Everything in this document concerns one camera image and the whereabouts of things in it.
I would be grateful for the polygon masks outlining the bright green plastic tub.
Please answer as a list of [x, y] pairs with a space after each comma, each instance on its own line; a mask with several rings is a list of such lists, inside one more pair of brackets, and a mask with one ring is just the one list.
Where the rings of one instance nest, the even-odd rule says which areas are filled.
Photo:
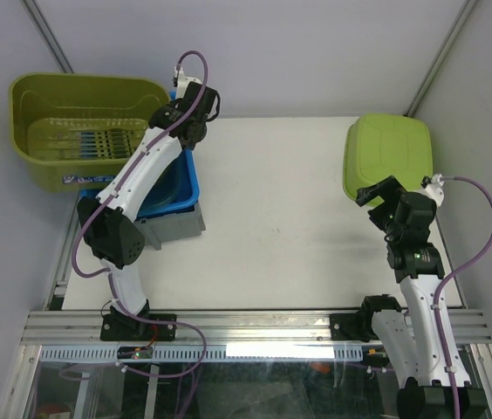
[[360, 188], [394, 176], [407, 190], [433, 174], [431, 135], [420, 120], [367, 113], [349, 127], [343, 159], [343, 190], [352, 200]]

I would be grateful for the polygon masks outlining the olive green slotted basket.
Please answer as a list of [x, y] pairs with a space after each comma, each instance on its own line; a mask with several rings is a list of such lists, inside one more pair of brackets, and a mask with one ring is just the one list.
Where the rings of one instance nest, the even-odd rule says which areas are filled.
[[41, 189], [103, 189], [168, 101], [166, 90], [148, 79], [25, 74], [9, 88], [11, 143]]

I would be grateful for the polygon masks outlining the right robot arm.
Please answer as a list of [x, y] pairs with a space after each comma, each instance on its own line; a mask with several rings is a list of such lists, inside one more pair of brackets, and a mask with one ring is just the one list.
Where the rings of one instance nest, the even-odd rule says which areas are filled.
[[426, 177], [419, 191], [408, 191], [392, 175], [357, 191], [385, 235], [387, 262], [407, 303], [403, 313], [389, 295], [364, 299], [357, 327], [378, 338], [396, 374], [401, 418], [480, 418], [487, 408], [484, 391], [475, 388], [465, 369], [451, 327], [441, 254], [430, 242], [430, 226], [443, 201], [441, 177]]

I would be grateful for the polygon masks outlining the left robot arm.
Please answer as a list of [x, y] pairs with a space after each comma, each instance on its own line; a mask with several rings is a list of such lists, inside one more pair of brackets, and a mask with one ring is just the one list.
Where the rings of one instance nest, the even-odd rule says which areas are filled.
[[165, 320], [152, 320], [143, 292], [137, 261], [146, 239], [135, 224], [141, 205], [165, 170], [185, 149], [207, 134], [219, 93], [199, 79], [178, 83], [177, 93], [153, 115], [138, 146], [122, 170], [95, 197], [77, 205], [81, 225], [79, 243], [85, 243], [106, 274], [113, 296], [106, 316], [107, 333], [143, 339]]

